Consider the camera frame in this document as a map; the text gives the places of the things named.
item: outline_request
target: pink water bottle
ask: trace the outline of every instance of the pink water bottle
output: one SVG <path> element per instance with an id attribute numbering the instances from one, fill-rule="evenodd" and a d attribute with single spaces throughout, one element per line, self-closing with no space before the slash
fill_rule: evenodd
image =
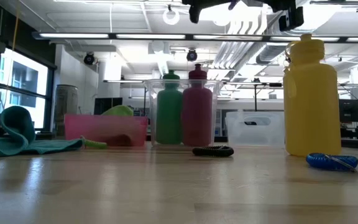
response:
<path id="1" fill-rule="evenodd" d="M 201 65 L 189 72 L 191 87 L 183 91 L 183 143 L 187 146 L 208 146 L 212 141 L 212 91 L 205 88 L 206 72 Z"/>

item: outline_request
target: green cloth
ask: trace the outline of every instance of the green cloth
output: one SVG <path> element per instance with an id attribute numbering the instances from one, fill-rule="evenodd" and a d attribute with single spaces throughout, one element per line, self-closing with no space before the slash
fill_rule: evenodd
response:
<path id="1" fill-rule="evenodd" d="M 125 105 L 113 106 L 105 111 L 102 115 L 114 115 L 114 116 L 133 116 L 134 111 Z"/>
<path id="2" fill-rule="evenodd" d="M 45 154 L 72 151 L 84 144 L 82 139 L 35 141 L 35 129 L 30 113 L 20 106 L 6 108 L 1 113 L 0 124 L 10 135 L 10 138 L 0 138 L 0 157 L 14 156 L 23 152 Z"/>

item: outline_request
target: yellow water bottle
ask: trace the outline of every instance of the yellow water bottle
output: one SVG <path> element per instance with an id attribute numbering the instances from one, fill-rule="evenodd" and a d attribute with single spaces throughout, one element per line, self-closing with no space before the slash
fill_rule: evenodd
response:
<path id="1" fill-rule="evenodd" d="M 286 150 L 294 156 L 341 153 L 337 74 L 320 63 L 324 42 L 311 34 L 290 44 L 284 75 Z"/>

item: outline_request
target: computer monitor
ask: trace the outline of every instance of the computer monitor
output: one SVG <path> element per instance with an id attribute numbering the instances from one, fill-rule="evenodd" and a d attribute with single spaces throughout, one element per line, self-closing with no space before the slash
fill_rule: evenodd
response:
<path id="1" fill-rule="evenodd" d="M 343 123 L 358 122 L 358 100 L 339 100 L 339 118 Z"/>

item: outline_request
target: table surface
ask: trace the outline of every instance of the table surface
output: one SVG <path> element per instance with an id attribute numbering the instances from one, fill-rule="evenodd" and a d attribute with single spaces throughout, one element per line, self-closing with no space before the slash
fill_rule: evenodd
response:
<path id="1" fill-rule="evenodd" d="M 358 149 L 343 154 L 358 157 Z M 358 173 L 283 149 L 86 149 L 0 158 L 0 223 L 358 223 Z"/>

